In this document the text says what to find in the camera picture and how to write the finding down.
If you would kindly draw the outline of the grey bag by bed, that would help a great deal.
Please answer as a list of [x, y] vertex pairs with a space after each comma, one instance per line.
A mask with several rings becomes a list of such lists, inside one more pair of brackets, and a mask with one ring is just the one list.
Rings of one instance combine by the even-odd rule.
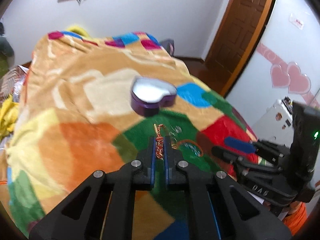
[[167, 51], [170, 56], [174, 55], [175, 52], [175, 44], [173, 39], [165, 39], [160, 41], [160, 45]]

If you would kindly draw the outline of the purple heart-shaped tin box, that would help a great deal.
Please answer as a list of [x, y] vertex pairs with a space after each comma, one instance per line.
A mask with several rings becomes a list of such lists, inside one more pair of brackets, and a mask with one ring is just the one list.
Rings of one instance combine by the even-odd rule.
[[137, 76], [132, 81], [130, 94], [131, 108], [138, 115], [151, 117], [175, 103], [177, 88], [164, 80]]

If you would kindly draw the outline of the white wardrobe door pink hearts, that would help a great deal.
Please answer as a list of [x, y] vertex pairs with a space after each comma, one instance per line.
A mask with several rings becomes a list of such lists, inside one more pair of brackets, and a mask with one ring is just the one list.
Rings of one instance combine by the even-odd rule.
[[319, 107], [319, 21], [305, 0], [276, 0], [245, 70], [227, 95], [249, 124], [276, 100]]

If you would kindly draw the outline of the orange sleeve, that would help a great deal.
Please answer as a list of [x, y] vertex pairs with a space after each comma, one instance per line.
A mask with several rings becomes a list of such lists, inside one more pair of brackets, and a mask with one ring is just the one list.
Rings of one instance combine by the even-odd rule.
[[307, 211], [304, 202], [290, 204], [290, 210], [282, 222], [289, 228], [292, 235], [295, 235], [306, 222]]

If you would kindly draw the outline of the striped cloth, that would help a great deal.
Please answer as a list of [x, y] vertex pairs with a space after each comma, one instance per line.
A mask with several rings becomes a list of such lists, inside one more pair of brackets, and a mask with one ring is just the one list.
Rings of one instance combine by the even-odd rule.
[[1, 78], [1, 104], [11, 95], [13, 102], [19, 102], [20, 93], [29, 69], [17, 65]]

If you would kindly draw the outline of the brown wooden door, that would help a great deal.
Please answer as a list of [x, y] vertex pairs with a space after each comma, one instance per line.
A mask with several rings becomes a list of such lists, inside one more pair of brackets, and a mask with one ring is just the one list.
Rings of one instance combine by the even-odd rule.
[[205, 60], [215, 74], [212, 89], [226, 96], [258, 41], [272, 0], [229, 0]]

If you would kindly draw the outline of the colourful patchwork fleece blanket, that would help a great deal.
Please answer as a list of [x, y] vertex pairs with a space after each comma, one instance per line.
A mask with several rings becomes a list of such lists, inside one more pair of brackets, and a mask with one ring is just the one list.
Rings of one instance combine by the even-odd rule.
[[[137, 76], [177, 88], [175, 103], [146, 118], [130, 105]], [[148, 145], [154, 127], [204, 171], [235, 172], [210, 157], [227, 137], [255, 135], [219, 94], [189, 74], [151, 35], [91, 39], [68, 31], [44, 35], [20, 95], [19, 117], [5, 151], [11, 217], [25, 235], [96, 170], [116, 171]], [[171, 126], [182, 133], [169, 135]]]

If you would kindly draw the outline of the yellow cloth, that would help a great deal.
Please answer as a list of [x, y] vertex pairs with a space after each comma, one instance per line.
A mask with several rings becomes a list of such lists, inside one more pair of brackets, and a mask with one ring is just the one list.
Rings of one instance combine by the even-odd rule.
[[19, 103], [13, 101], [12, 95], [9, 95], [9, 97], [3, 101], [0, 113], [1, 140], [14, 131], [18, 119], [18, 107]]

